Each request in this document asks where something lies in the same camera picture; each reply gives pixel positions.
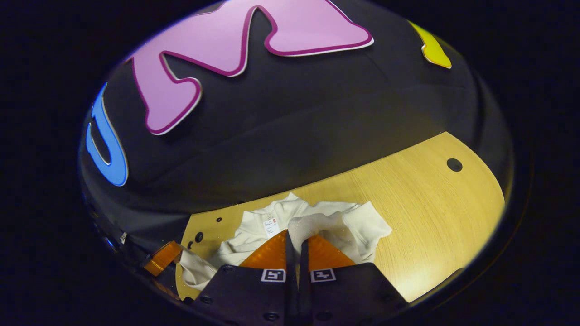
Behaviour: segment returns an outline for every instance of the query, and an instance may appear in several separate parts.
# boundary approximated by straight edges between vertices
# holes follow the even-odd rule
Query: pink sign
[[[239,75],[246,67],[248,31],[256,9],[270,20],[272,32],[264,45],[275,55],[316,55],[373,43],[366,29],[354,24],[329,0],[227,1],[214,12],[188,17],[163,31],[130,57],[151,133],[169,132],[201,98],[200,81],[177,79],[164,55],[224,76]]]

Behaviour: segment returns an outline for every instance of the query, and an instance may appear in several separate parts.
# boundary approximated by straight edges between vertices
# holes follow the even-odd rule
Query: clothing tag
[[[264,229],[266,229],[266,236],[271,239],[276,234],[280,233],[280,226],[276,221],[276,218],[270,218],[264,221]]]

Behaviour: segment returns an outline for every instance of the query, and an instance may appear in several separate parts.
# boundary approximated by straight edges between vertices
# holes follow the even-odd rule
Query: white cloth
[[[244,212],[234,237],[223,241],[208,262],[189,251],[187,255],[182,255],[180,264],[186,284],[203,289],[215,274],[214,266],[241,264],[269,239],[264,222],[270,219],[276,220],[280,230],[288,229],[298,254],[304,240],[319,234],[355,263],[374,262],[380,238],[392,231],[371,202],[360,205],[321,201],[310,206],[290,193],[285,199],[273,201],[267,207]]]

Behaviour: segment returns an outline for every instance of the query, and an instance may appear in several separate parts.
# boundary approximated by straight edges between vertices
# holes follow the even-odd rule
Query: black background
[[[82,119],[107,72],[202,6],[174,0],[1,5],[8,37],[1,66],[9,208],[3,324],[196,323],[115,265],[89,227],[76,154]],[[516,145],[531,145],[535,158],[530,203],[509,246],[423,322],[572,323],[579,288],[577,2],[390,1],[387,7],[465,56],[517,122]]]

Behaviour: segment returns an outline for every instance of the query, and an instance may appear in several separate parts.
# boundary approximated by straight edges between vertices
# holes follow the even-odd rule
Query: wooden tabletop
[[[461,171],[448,167],[450,158],[462,163]],[[193,241],[191,251],[209,259],[222,241],[234,237],[243,211],[268,206],[289,191],[193,214],[182,245]],[[393,228],[379,241],[375,264],[408,302],[469,264],[494,232],[504,208],[502,190],[489,168],[447,132],[291,191],[310,205],[371,201]],[[194,241],[198,232],[204,234],[200,243]],[[175,279],[182,299],[197,297],[199,291],[183,282],[179,264]]]

